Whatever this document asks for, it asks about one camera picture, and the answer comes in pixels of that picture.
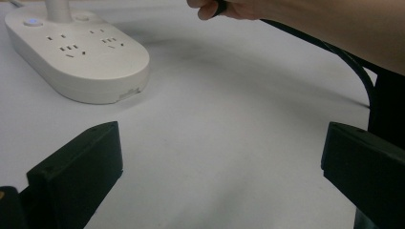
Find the hand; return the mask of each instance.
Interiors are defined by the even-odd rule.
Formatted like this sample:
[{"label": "hand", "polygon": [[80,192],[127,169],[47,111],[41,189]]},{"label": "hand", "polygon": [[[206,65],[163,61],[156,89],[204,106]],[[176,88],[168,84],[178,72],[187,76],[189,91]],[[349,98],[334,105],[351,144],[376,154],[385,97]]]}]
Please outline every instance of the hand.
[{"label": "hand", "polygon": [[[254,10],[255,0],[226,0],[226,10],[221,15],[235,19],[260,19],[258,13]],[[200,8],[198,16],[201,20],[210,19],[217,11],[218,2],[215,0],[187,0],[191,8]]]}]

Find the white desk surface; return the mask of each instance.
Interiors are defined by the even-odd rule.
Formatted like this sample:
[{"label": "white desk surface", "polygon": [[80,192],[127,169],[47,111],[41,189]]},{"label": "white desk surface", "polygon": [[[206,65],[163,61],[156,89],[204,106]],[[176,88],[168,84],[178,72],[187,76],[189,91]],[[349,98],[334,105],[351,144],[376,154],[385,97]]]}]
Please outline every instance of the white desk surface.
[{"label": "white desk surface", "polygon": [[366,128],[368,100],[337,56],[260,21],[202,22],[185,0],[71,5],[146,47],[149,84],[112,105],[63,97],[14,52],[0,3],[0,185],[22,191],[31,167],[117,120],[124,174],[86,228],[352,228],[320,163],[329,122]]}]

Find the power strip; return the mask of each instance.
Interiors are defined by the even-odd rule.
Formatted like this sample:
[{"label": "power strip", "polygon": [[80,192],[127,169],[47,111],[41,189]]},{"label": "power strip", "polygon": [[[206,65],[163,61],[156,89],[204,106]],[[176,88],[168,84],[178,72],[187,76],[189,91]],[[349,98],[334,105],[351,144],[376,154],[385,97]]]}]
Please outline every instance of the power strip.
[{"label": "power strip", "polygon": [[92,12],[27,6],[6,25],[16,51],[60,94],[83,103],[115,103],[141,92],[149,53]]}]

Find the white power strip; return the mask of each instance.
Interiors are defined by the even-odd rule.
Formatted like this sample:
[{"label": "white power strip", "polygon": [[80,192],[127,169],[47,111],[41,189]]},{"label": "white power strip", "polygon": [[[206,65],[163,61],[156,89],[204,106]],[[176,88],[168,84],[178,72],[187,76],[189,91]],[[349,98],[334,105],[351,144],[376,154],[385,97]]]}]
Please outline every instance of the white power strip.
[{"label": "white power strip", "polygon": [[10,12],[5,20],[16,51],[72,100],[107,104],[141,92],[148,51],[94,13],[66,6],[51,11],[47,1],[48,11],[27,6]]}]

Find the finger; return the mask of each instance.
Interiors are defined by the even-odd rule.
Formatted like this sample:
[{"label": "finger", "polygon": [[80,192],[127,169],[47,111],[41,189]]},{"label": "finger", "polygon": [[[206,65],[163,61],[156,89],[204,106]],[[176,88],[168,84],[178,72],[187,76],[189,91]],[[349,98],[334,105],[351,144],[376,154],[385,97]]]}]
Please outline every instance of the finger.
[{"label": "finger", "polygon": [[198,16],[201,20],[208,20],[214,16],[218,8],[218,2],[211,1],[208,4],[200,8]]},{"label": "finger", "polygon": [[187,4],[190,8],[201,8],[213,0],[187,0]]}]

